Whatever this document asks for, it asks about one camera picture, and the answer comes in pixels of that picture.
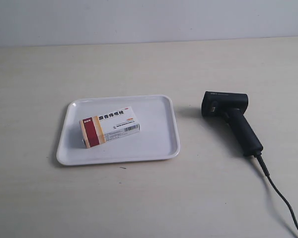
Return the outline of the white plastic tray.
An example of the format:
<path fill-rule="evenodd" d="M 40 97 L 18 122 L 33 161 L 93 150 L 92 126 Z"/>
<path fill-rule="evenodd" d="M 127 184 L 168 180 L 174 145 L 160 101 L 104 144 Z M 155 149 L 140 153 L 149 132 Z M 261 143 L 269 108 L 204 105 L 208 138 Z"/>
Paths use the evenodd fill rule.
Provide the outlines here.
<path fill-rule="evenodd" d="M 140 132 L 86 148 L 79 121 L 132 107 Z M 57 161 L 65 166 L 167 160 L 180 151 L 172 100 L 165 95 L 78 99 L 69 104 Z"/>

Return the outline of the white red medicine box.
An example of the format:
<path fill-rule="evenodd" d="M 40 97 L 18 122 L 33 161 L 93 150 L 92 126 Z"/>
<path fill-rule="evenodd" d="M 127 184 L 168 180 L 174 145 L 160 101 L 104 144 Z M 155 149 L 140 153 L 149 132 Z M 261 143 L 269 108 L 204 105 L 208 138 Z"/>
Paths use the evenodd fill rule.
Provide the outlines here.
<path fill-rule="evenodd" d="M 79 124 L 86 148 L 141 131 L 139 120 L 130 106 L 82 119 Z"/>

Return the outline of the black handheld barcode scanner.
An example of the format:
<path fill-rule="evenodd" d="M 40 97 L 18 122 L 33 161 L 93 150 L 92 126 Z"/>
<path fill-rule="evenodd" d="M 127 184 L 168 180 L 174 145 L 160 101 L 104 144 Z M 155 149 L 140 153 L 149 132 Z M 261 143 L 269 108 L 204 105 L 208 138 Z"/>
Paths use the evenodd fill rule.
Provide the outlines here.
<path fill-rule="evenodd" d="M 263 145 L 244 116 L 247 107 L 247 94 L 207 91 L 202 100 L 201 114 L 203 117 L 223 118 L 240 144 L 243 155 L 257 157 L 261 155 Z"/>

